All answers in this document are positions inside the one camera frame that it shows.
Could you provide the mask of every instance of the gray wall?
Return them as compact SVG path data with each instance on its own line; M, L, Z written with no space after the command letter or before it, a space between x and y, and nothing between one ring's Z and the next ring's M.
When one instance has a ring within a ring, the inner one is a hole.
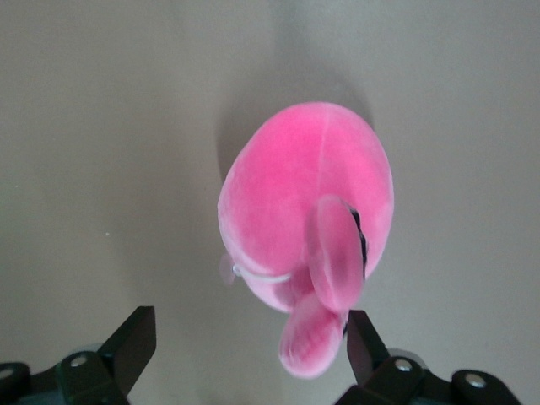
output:
M396 213L359 302L440 377L537 403L540 2L0 4L0 360L33 371L155 305L135 404L333 403L278 363L286 317L217 274L216 202L274 112L375 128Z

